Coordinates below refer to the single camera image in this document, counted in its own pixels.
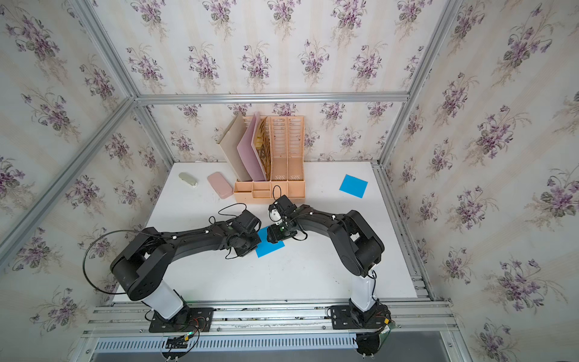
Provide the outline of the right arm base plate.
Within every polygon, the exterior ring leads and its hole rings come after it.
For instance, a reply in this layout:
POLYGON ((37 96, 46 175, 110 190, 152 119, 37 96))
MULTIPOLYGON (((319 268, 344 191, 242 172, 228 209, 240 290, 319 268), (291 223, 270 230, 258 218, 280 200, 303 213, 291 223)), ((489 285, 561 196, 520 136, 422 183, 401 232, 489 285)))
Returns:
POLYGON ((353 303, 330 306, 328 315, 333 330, 378 330, 392 322, 390 310, 381 303, 375 303, 365 312, 353 303))

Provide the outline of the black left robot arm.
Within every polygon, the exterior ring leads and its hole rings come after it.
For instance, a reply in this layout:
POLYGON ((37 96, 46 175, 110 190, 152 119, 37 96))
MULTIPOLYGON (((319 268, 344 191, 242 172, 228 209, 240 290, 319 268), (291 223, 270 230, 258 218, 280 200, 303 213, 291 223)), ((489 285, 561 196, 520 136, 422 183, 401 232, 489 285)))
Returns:
POLYGON ((132 301, 149 306, 159 318, 170 321, 188 310, 184 299, 165 281, 172 262, 208 251, 234 250, 243 257, 261 242, 261 220, 248 210, 228 215, 224 221, 182 232, 159 232, 154 227, 127 230, 134 235, 113 259, 110 271, 123 293, 132 301))

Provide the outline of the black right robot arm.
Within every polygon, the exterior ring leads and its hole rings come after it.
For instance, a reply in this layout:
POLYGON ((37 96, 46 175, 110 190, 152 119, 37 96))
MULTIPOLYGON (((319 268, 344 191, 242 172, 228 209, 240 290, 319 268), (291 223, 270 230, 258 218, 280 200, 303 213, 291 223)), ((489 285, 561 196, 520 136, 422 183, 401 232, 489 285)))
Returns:
POLYGON ((354 276, 351 307, 367 313, 378 306, 373 269, 381 262, 384 244, 358 211, 328 213, 310 205, 297 206, 282 195, 268 206, 268 214, 272 221, 267 228, 269 243, 296 240, 299 233, 304 238, 311 233, 329 238, 342 265, 354 276))

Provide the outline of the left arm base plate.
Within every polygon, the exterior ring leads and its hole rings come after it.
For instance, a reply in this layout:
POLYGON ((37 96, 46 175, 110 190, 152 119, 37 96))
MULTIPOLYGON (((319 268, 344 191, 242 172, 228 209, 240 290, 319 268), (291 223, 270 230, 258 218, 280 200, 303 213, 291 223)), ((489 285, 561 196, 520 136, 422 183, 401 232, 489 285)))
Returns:
POLYGON ((212 308, 184 308, 173 318, 166 320, 154 311, 149 333, 208 332, 214 316, 212 308))

